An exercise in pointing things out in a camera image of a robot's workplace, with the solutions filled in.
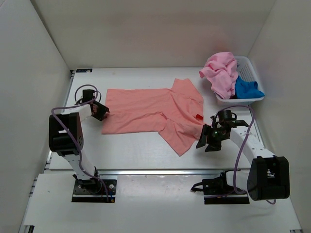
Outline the salmon pink t shirt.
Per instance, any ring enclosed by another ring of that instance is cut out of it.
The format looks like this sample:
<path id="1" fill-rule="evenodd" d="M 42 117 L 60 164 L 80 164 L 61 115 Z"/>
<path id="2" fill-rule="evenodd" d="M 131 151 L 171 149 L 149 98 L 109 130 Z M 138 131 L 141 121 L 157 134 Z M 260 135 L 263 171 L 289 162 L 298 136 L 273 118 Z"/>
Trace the salmon pink t shirt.
<path id="1" fill-rule="evenodd" d="M 189 79 L 171 88 L 108 89 L 102 134 L 158 132 L 182 156 L 200 138 L 204 99 Z"/>

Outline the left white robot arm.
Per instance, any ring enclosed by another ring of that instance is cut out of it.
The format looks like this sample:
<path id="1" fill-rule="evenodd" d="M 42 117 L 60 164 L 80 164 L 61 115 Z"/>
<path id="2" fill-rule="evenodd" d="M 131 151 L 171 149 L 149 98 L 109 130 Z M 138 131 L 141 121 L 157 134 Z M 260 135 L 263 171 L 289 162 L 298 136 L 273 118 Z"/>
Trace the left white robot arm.
<path id="1" fill-rule="evenodd" d="M 82 91 L 82 97 L 69 107 L 55 107 L 49 117 L 49 147 L 52 152 L 64 158 L 74 170 L 74 178 L 78 184 L 90 193 L 106 189 L 96 167 L 84 152 L 84 136 L 82 122 L 89 117 L 102 122 L 109 113 L 109 108 L 102 105 L 97 98 L 102 95 L 98 89 L 89 84 L 80 86 L 91 87 Z"/>

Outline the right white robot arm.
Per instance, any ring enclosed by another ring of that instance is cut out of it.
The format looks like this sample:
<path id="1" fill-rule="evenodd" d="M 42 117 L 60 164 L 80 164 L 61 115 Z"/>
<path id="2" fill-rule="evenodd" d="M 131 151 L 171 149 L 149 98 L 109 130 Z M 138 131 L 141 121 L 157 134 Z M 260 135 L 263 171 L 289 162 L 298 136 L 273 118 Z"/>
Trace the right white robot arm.
<path id="1" fill-rule="evenodd" d="M 289 162 L 284 156 L 269 151 L 250 132 L 252 123 L 237 118 L 228 107 L 211 117 L 205 124 L 196 148 L 206 152 L 220 151 L 222 142 L 232 141 L 239 148 L 233 170 L 223 171 L 213 179 L 203 179 L 192 192 L 203 192 L 207 199 L 221 199 L 231 194 L 248 195 L 253 201 L 276 200 L 290 196 Z"/>

